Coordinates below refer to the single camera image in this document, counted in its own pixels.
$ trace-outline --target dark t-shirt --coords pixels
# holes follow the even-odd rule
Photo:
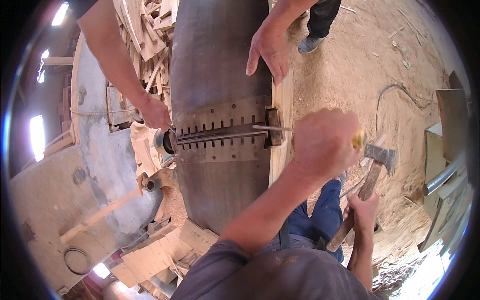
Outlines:
[[[223,240],[191,267],[175,299],[387,299],[374,295],[333,256],[301,246],[254,257]]]
[[[98,0],[68,0],[69,9],[75,17],[75,20],[80,19]]]

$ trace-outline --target dirt floor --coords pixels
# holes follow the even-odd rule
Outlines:
[[[376,264],[417,252],[417,244],[424,240],[430,227],[421,194],[425,176],[424,129],[440,121],[434,91],[448,88],[448,76],[436,49],[438,45],[420,18],[419,10],[424,8],[415,0],[401,4],[390,0],[349,0],[342,4],[357,13],[340,8],[330,34],[315,52],[301,55],[297,51],[298,43],[308,34],[308,17],[296,20],[287,32],[295,97],[293,119],[295,124],[321,108],[352,110],[358,114],[369,142],[386,133],[384,147],[398,151],[393,175],[389,177],[383,170],[377,184],[381,195],[378,220],[383,231],[375,235]],[[424,33],[428,43],[419,37],[420,45],[414,28],[409,27],[398,8]],[[389,39],[400,26],[404,29]],[[400,89],[389,89],[380,103],[375,132],[378,96],[389,84],[403,85],[418,99],[417,104]],[[344,191],[359,182],[368,167],[351,167]],[[174,225],[181,227],[186,217],[181,194],[172,189],[164,193]],[[319,193],[320,189],[308,199],[310,214]],[[345,207],[345,197],[340,204]],[[352,247],[346,243],[342,246],[348,262]]]

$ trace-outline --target blue jeans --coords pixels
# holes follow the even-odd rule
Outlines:
[[[343,221],[339,198],[340,189],[341,184],[338,180],[333,179],[327,182],[322,187],[312,217],[307,215],[306,200],[295,208],[288,216],[288,232],[309,238],[314,242],[318,242],[320,237],[329,242]],[[342,247],[338,247],[337,251],[329,253],[339,262],[343,261]]]

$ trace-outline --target hand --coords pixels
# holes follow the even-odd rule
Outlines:
[[[148,95],[147,102],[138,110],[142,114],[145,125],[154,129],[160,128],[162,132],[168,131],[168,126],[172,121],[168,113],[168,106],[165,103]]]
[[[295,158],[301,173],[313,181],[334,178],[358,161],[360,149],[352,139],[360,128],[357,115],[340,109],[322,109],[295,127]]]
[[[274,85],[279,85],[288,73],[288,50],[283,32],[260,26],[253,35],[247,61],[247,75],[255,73],[260,56],[264,59],[273,76]]]
[[[370,198],[362,201],[356,194],[348,193],[347,201],[348,205],[343,211],[343,218],[346,219],[351,209],[353,209],[355,211],[353,215],[353,230],[356,233],[373,235],[379,202],[378,194],[373,192]]]

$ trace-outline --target dark trousers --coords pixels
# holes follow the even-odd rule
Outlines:
[[[320,0],[310,8],[310,19],[307,27],[309,36],[313,38],[326,37],[330,25],[338,13],[341,0]]]
[[[307,215],[307,201],[295,208],[288,216],[289,233],[301,235],[314,242],[317,242],[319,238],[324,239],[326,242],[331,240],[343,221],[339,198],[340,189],[341,185],[338,180],[327,182],[318,197],[312,217]],[[343,261],[342,247],[338,247],[337,251],[329,253],[339,262]]]

